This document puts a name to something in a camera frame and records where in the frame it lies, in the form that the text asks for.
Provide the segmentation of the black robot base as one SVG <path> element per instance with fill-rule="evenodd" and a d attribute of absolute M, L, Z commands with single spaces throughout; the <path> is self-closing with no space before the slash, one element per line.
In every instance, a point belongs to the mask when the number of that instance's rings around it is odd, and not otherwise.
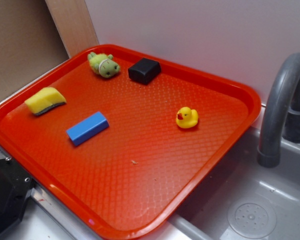
<path fill-rule="evenodd" d="M 34 179 L 14 158 L 0 159 L 0 236 L 22 222 L 33 187 Z"/>

